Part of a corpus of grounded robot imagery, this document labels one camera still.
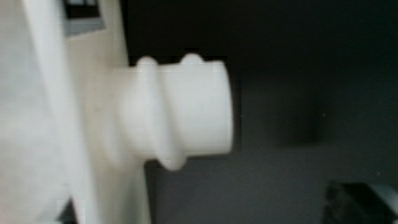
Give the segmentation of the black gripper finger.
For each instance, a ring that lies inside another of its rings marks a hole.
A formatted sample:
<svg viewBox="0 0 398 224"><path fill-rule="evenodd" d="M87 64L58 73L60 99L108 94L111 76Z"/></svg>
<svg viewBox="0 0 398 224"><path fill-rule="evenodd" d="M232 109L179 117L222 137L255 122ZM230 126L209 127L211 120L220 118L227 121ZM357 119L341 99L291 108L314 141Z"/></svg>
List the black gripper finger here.
<svg viewBox="0 0 398 224"><path fill-rule="evenodd" d="M398 224L398 191L385 184L332 182L323 224Z"/></svg>

